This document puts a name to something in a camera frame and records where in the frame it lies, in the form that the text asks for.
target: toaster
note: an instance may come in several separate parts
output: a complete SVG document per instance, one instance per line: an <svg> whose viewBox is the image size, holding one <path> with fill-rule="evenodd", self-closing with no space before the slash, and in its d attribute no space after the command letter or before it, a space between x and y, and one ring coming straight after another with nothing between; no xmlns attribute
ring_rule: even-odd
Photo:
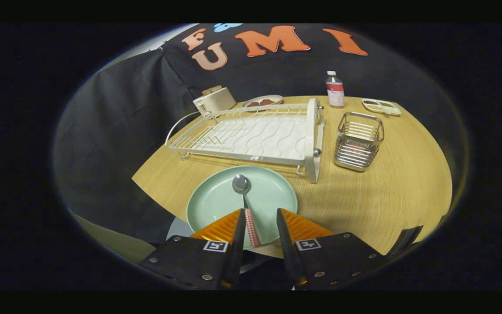
<svg viewBox="0 0 502 314"><path fill-rule="evenodd" d="M203 116L209 115L209 113L217 113L218 111L229 110L235 106L235 99L230 94L230 91L223 87L209 93L208 95L203 95L195 100L193 100L197 109L201 112Z"/></svg>

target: bolt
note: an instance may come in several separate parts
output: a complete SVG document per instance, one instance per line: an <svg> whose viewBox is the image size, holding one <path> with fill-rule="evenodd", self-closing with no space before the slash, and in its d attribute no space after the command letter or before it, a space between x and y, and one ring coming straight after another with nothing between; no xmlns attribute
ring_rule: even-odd
<svg viewBox="0 0 502 314"><path fill-rule="evenodd" d="M203 274L201 275L201 278L203 278L206 281L211 281L214 279L214 277L211 274Z"/></svg>

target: orange letter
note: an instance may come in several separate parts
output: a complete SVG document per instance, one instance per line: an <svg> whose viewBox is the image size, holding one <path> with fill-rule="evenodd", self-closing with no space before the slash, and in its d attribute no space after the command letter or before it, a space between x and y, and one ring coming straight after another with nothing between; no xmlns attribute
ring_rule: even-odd
<svg viewBox="0 0 502 314"><path fill-rule="evenodd" d="M199 46L200 44L203 43L201 39L205 37L205 34L203 32L207 30L206 28L201 28L194 32L193 34L190 34L189 36L185 37L185 39L182 40L182 42L185 42L187 46L189 46L189 51L193 50L195 47Z"/></svg>
<svg viewBox="0 0 502 314"><path fill-rule="evenodd" d="M278 51L280 42L282 42L282 50L284 51L309 50L311 47L301 42L294 30L294 26L274 26L271 28L269 36L247 31L237 34L235 38L243 40L249 49L247 56L260 56L267 53L266 50L259 48L259 44L272 52Z"/></svg>
<svg viewBox="0 0 502 314"><path fill-rule="evenodd" d="M201 68L203 68L205 70L212 71L212 70L216 70L218 68L221 68L227 62L227 56L224 53L224 51L222 50L222 48L220 48L221 44L222 44L221 42L217 42L215 44L211 44L211 46L208 47L208 49L212 50L218 58L218 61L216 61L215 63L211 63L207 59L207 57L205 56L204 50L201 50L201 51L195 53L193 56L191 56L191 58L197 60L197 63L199 63Z"/></svg>
<svg viewBox="0 0 502 314"><path fill-rule="evenodd" d="M352 40L352 36L350 34L347 34L345 32L340 32L336 30L329 30L328 28L323 28L325 32L331 33L334 38L338 41L340 44L340 51L347 52L349 54L355 54L355 55L360 55L360 56L367 56L368 53L361 50L356 43Z"/></svg>

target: green plate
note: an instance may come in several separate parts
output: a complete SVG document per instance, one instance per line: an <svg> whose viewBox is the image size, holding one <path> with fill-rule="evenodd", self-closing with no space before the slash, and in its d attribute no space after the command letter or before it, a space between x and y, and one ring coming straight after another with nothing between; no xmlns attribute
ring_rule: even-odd
<svg viewBox="0 0 502 314"><path fill-rule="evenodd" d="M243 208L243 195L231 187L231 181L242 174L251 182L247 201L261 244L269 244L279 238L276 212L279 207L297 213L297 196L291 184L281 175L257 166L238 166L220 171L204 180L191 195L187 204L187 222L193 232L213 223L229 213ZM243 249L251 249L247 228Z"/></svg>

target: table surface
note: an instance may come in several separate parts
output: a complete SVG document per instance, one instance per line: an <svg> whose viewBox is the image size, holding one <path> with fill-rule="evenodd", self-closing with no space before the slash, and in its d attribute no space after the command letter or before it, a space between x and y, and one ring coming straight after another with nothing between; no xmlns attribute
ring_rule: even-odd
<svg viewBox="0 0 502 314"><path fill-rule="evenodd" d="M363 107L363 98L357 97L345 97L343 109L330 107L327 96L284 97L283 103L307 103L311 97L318 98L325 107L318 183L310 183L307 177L296 174L291 165L195 154L181 160L164 145L139 168L133 180L163 208L187 222L189 198L208 177L237 165L267 167L291 183L300 216L335 233L352 232L383 255L404 229L423 225L415 242L427 237L448 212L452 197L450 169L431 134L394 102L402 115L373 113ZM338 125L348 111L377 116L383 122L385 139L364 172L345 169L333 162ZM201 115L171 140L200 119ZM280 240L251 251L283 258Z"/></svg>

